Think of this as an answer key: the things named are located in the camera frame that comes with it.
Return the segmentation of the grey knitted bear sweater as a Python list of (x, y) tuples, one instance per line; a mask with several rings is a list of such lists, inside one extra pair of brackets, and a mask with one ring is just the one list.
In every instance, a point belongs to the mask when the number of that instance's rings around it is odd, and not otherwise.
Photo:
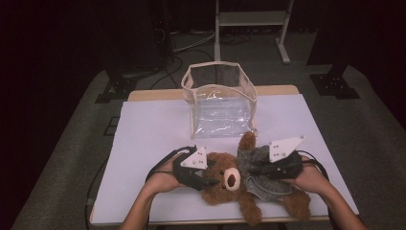
[(268, 146), (237, 151), (237, 164), (247, 191), (262, 201), (282, 201), (285, 196), (293, 194), (290, 184), (270, 179), (267, 175), (254, 175), (249, 172), (257, 164), (268, 162)]

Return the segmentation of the clear plastic bag beige trim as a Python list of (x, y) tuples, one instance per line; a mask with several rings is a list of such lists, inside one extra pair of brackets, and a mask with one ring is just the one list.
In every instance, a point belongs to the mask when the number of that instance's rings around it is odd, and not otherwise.
[(192, 139), (256, 133), (258, 92), (238, 63), (192, 64), (181, 80), (191, 107)]

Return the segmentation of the person's left hand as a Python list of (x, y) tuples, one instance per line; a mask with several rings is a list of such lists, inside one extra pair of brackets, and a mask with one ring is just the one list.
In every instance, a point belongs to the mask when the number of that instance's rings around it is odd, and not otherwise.
[(181, 153), (176, 154), (171, 159), (163, 163), (147, 180), (145, 188), (153, 193), (166, 193), (173, 191), (176, 188), (183, 187), (172, 173), (172, 162), (181, 156)]

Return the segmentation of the brown teddy bear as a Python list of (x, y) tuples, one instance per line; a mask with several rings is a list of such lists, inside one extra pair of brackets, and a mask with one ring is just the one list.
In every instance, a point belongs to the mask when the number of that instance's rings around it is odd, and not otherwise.
[[(241, 137), (237, 150), (260, 148), (256, 145), (256, 141), (256, 135), (251, 131), (247, 131)], [(256, 226), (260, 224), (262, 222), (262, 211), (256, 203), (259, 198), (247, 191), (241, 173), (239, 172), (237, 155), (226, 152), (211, 152), (208, 154), (208, 160), (209, 159), (214, 160), (216, 163), (203, 172), (203, 177), (207, 180), (219, 180), (219, 183), (216, 186), (208, 186), (205, 188), (201, 193), (202, 199), (210, 205), (236, 201), (239, 205), (240, 212), (249, 225)], [(260, 168), (271, 169), (271, 166), (255, 167), (255, 169)], [(270, 174), (264, 175), (273, 179)], [(299, 220), (308, 220), (310, 218), (310, 197), (306, 192), (295, 188), (293, 185), (291, 186), (293, 187), (292, 195), (286, 195), (282, 201), (267, 202), (278, 202), (291, 217)]]

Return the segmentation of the white metal stand frame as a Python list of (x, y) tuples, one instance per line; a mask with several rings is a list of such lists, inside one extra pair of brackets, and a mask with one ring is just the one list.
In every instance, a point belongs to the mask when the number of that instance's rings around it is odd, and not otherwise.
[(214, 20), (214, 59), (221, 60), (220, 29), (223, 27), (250, 27), (250, 26), (281, 26), (280, 36), (276, 38), (282, 62), (290, 63), (290, 58), (284, 47), (284, 40), (288, 29), (292, 8), (295, 0), (288, 0), (283, 11), (232, 11), (225, 12), (219, 9), (219, 0), (215, 0)]

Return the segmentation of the black stand base plate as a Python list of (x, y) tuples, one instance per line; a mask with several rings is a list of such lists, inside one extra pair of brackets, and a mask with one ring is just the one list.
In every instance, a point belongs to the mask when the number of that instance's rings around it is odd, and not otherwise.
[(359, 99), (358, 93), (345, 81), (346, 63), (335, 63), (325, 74), (311, 74), (310, 78), (321, 96), (334, 96), (338, 100)]
[(136, 88), (137, 78), (129, 72), (118, 69), (107, 69), (108, 83), (97, 96), (96, 104), (108, 104), (112, 100), (125, 100)]

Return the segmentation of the person's right hand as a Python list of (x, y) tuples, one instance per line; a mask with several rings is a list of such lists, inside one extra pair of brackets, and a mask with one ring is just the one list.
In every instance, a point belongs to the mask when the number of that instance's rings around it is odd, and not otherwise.
[(324, 195), (331, 189), (331, 184), (322, 173), (311, 163), (308, 163), (306, 156), (302, 157), (303, 169), (294, 179), (284, 179), (283, 182), (290, 183), (302, 190), (318, 195)]

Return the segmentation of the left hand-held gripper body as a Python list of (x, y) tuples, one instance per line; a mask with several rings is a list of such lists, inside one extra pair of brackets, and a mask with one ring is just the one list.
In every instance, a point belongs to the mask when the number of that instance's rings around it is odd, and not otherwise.
[(172, 162), (172, 172), (176, 180), (197, 191), (209, 186), (207, 179), (200, 173), (208, 168), (207, 152), (205, 147), (183, 147), (176, 151), (177, 157)]

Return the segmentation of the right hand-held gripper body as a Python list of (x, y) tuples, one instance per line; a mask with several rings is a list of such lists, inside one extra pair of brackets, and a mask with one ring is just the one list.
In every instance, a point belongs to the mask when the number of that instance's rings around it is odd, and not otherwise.
[(270, 176), (273, 179), (293, 179), (300, 174), (303, 163), (297, 147), (304, 140), (304, 136), (298, 136), (269, 143)]

